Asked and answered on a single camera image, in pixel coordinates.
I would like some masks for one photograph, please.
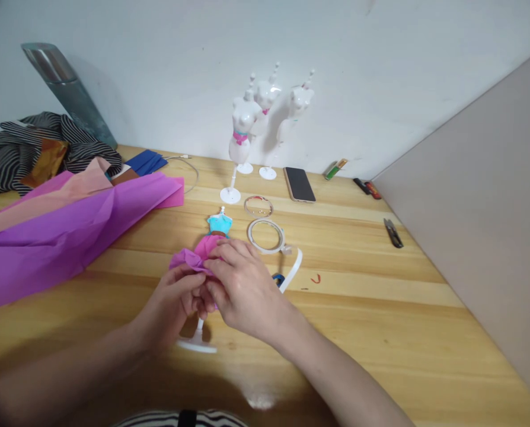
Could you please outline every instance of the pink ribbon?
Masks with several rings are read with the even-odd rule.
[[[239,133],[234,131],[234,138],[237,142],[237,145],[241,145],[245,140],[247,140],[247,135],[240,135]]]

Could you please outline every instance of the blue paper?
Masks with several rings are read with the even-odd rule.
[[[134,156],[127,163],[138,176],[144,176],[156,172],[168,162],[162,158],[162,155],[151,151],[144,150],[142,153]]]

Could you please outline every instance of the mannequin base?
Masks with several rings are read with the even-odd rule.
[[[273,168],[262,167],[259,169],[259,175],[261,175],[261,178],[271,181],[277,177],[277,172],[275,172]]]
[[[244,164],[237,165],[237,171],[239,173],[243,173],[247,175],[253,172],[253,166],[251,165],[251,163],[245,162]]]
[[[178,347],[182,347],[186,350],[196,351],[198,353],[217,353],[218,349],[212,347],[210,344],[202,341],[201,335],[198,337],[194,335],[192,338],[178,338],[176,341]]]
[[[235,188],[226,187],[219,192],[219,197],[224,203],[234,205],[241,200],[241,193]]]

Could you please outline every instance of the red lighter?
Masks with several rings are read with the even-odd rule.
[[[379,192],[376,190],[376,186],[372,184],[371,181],[365,181],[364,185],[368,187],[368,190],[370,190],[370,193],[372,193],[372,197],[376,200],[380,200],[382,196],[379,194]]]

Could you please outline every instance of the thread snips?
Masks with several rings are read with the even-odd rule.
[[[398,249],[403,248],[403,242],[401,241],[400,236],[397,234],[397,229],[395,228],[394,223],[391,222],[391,219],[384,218],[384,225],[385,229],[388,231],[391,244]]]

